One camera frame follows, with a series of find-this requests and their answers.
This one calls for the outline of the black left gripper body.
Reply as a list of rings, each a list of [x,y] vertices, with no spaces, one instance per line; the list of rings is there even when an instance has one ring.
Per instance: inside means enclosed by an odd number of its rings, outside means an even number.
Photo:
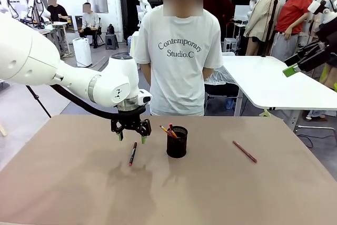
[[[147,133],[147,119],[141,120],[140,115],[146,111],[145,106],[140,106],[131,111],[119,111],[112,114],[111,131],[122,133],[123,130],[133,130],[137,133]]]

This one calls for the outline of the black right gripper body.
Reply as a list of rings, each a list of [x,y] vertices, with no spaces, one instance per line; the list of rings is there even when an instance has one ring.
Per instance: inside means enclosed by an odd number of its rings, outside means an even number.
[[[316,34],[324,43],[322,56],[328,64],[336,64],[336,17],[319,25]]]

